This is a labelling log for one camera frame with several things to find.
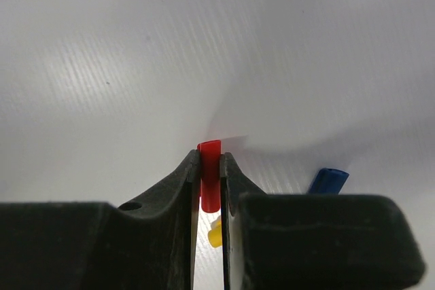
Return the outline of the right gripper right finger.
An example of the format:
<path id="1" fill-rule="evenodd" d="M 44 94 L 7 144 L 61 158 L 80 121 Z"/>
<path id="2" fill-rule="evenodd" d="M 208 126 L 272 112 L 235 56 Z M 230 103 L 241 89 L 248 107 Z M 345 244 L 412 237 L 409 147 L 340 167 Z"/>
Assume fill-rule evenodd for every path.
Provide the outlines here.
<path id="1" fill-rule="evenodd" d="M 267 194 L 220 158 L 226 289 L 407 289 L 425 262 L 404 213 L 378 195 Z"/>

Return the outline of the blue pen cap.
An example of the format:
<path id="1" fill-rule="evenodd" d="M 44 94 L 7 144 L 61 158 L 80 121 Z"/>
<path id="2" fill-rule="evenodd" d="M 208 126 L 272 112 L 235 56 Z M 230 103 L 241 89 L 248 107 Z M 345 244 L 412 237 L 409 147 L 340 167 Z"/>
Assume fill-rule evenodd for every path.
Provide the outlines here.
<path id="1" fill-rule="evenodd" d="M 349 173 L 335 169 L 322 168 L 318 171 L 307 191 L 308 194 L 334 194 L 342 190 L 349 178 Z"/>

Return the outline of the yellow pen cap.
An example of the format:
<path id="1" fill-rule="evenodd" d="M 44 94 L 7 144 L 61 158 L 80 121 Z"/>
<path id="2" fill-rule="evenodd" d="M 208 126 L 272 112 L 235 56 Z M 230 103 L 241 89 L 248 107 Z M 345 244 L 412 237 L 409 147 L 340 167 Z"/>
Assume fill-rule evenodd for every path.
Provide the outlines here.
<path id="1" fill-rule="evenodd" d="M 210 225 L 210 230 L 208 231 L 207 237 L 209 244 L 213 248 L 218 248 L 222 246 L 222 220 L 218 217 Z"/>

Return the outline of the red pen cap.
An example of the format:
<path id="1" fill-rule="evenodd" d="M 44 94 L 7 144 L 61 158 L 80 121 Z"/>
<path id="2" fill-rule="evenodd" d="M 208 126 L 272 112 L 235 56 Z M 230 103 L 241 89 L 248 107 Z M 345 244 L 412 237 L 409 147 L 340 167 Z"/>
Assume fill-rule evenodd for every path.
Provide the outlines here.
<path id="1" fill-rule="evenodd" d="M 197 146 L 201 160 L 201 208 L 206 213 L 220 210 L 220 156 L 221 140 L 200 143 Z"/>

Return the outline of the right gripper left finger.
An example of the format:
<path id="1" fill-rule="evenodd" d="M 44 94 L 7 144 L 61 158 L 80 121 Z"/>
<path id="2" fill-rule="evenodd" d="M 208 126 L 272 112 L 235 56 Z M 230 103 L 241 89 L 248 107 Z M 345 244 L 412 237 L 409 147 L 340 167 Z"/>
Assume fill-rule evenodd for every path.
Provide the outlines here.
<path id="1" fill-rule="evenodd" d="M 1 205 L 2 289 L 191 289 L 200 155 L 113 206 Z"/>

